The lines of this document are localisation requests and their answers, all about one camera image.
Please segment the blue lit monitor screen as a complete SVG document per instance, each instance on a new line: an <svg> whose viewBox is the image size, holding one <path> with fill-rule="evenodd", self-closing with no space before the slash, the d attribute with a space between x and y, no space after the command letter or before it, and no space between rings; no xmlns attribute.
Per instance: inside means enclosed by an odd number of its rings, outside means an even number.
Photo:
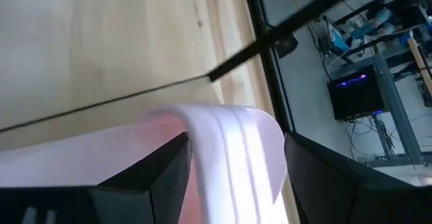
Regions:
<svg viewBox="0 0 432 224"><path fill-rule="evenodd" d="M350 47L348 46L348 44L344 40L340 31L338 29L336 29L332 24L328 25L328 31L329 31L330 41L331 41L334 48L340 49L343 52L350 50Z"/></svg>

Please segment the person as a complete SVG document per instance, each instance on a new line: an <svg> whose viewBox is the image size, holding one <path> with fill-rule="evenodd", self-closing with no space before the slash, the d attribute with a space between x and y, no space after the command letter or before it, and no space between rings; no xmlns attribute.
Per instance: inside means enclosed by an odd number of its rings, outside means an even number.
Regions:
<svg viewBox="0 0 432 224"><path fill-rule="evenodd" d="M402 16L406 8L402 5L384 6L380 10L373 13L362 26L355 28L349 35L349 39L358 40L364 36L388 35L406 28L402 20Z"/></svg>

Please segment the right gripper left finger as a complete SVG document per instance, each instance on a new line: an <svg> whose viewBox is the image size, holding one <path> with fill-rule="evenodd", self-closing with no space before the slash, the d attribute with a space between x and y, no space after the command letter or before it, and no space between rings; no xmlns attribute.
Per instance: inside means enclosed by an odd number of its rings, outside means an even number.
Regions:
<svg viewBox="0 0 432 224"><path fill-rule="evenodd" d="M95 186L0 188L0 224L178 224L190 164L182 132Z"/></svg>

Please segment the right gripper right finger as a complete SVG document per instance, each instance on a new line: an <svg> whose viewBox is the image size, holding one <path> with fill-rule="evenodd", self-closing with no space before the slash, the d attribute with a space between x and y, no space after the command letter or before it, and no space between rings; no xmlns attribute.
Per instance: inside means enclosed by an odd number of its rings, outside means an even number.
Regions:
<svg viewBox="0 0 432 224"><path fill-rule="evenodd" d="M306 224L432 224L432 186L413 186L297 133L284 143Z"/></svg>

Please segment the black computer tower blue lights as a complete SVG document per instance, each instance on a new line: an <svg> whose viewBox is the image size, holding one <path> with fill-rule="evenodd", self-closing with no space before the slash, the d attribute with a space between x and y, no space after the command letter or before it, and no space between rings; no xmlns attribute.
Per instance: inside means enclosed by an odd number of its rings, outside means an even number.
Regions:
<svg viewBox="0 0 432 224"><path fill-rule="evenodd" d="M327 83L334 118L349 121L385 111L373 65Z"/></svg>

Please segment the pink slide sandal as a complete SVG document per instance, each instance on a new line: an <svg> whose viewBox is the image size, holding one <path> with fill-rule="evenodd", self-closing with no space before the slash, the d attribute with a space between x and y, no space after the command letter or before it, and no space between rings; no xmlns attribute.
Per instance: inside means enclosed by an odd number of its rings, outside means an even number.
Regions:
<svg viewBox="0 0 432 224"><path fill-rule="evenodd" d="M264 111L174 105L132 125L0 152L0 187L98 184L188 132L181 224L288 224L284 135Z"/></svg>

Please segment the wooden top desk grey legs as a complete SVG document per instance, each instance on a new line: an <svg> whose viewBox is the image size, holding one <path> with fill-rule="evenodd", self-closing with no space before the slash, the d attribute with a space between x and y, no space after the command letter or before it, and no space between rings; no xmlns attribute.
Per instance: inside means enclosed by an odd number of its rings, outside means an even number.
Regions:
<svg viewBox="0 0 432 224"><path fill-rule="evenodd" d="M425 62L423 52L419 49L421 44L418 43L412 35L414 30L424 32L426 26L419 24L411 28L398 30L391 34L372 36L369 42L366 41L363 45L346 51L346 53L342 54L340 57L343 59L349 55L367 49L371 50L371 56L355 63L341 66L341 68L335 70L335 75L342 77L348 75L350 72L360 71L368 66L373 67L375 76L377 77L377 83L381 90L383 102L394 120L396 131L399 134L406 157L413 165L432 165L432 155L425 156L421 152L420 145L418 144L418 140L410 124L412 120L408 118L400 93L397 90L394 75L391 72L392 65L388 63L386 57L386 55L394 57L405 52L410 53L411 57L407 61L408 66L414 67L415 69L413 72L421 75L421 80L427 89L427 93L432 96L432 73ZM395 40L401 36L406 37L405 45L399 44L384 53L377 48L377 44Z"/></svg>

